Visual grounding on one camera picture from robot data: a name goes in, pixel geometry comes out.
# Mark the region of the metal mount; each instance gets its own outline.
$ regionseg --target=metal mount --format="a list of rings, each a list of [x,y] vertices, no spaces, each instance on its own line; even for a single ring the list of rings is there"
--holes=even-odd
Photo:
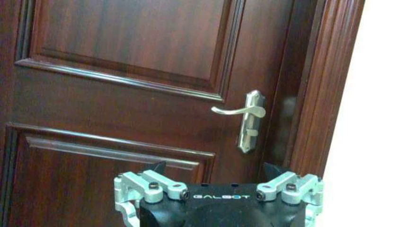
[[[146,203],[158,203],[162,200],[162,192],[173,200],[186,200],[189,192],[182,182],[174,182],[153,170],[146,170],[140,175],[125,172],[113,179],[114,209],[121,212],[126,227],[138,227],[136,208],[140,200]]]
[[[316,216],[322,212],[322,180],[312,174],[300,178],[294,173],[285,172],[266,183],[260,183],[256,189],[258,201],[273,201],[277,193],[281,193],[281,200],[290,205],[304,201],[305,227],[313,227]]]

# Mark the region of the raised door panel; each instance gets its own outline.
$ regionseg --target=raised door panel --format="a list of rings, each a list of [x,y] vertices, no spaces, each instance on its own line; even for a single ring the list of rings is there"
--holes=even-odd
[[[242,6],[24,0],[17,64],[220,101]]]
[[[26,125],[8,128],[6,226],[118,226],[113,177],[166,162],[177,181],[208,181],[213,156]]]

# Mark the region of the logo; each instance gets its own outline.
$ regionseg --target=logo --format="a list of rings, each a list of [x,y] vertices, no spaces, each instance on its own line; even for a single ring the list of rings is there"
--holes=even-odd
[[[249,195],[193,195],[194,199],[213,199],[213,200],[240,200],[248,199]]]

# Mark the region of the silver door handle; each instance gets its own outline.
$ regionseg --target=silver door handle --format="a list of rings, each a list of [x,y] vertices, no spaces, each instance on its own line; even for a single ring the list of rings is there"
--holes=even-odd
[[[265,109],[260,106],[249,106],[237,110],[222,110],[218,109],[216,106],[213,106],[210,108],[210,110],[217,113],[217,114],[222,114],[222,115],[236,115],[236,114],[245,114],[249,113],[252,115],[254,115],[258,118],[262,118],[265,116]]]
[[[260,118],[265,116],[265,109],[262,108],[265,97],[257,90],[250,91],[246,94],[245,107],[236,110],[222,110],[216,106],[210,110],[222,115],[242,115],[240,137],[238,137],[238,148],[244,153],[248,153],[254,149],[257,143],[258,129],[260,129]]]

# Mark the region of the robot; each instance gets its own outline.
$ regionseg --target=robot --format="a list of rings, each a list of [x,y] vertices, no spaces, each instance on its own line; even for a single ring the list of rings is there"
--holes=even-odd
[[[264,164],[268,182],[185,184],[166,178],[165,163],[113,179],[114,208],[126,227],[314,227],[322,180]]]

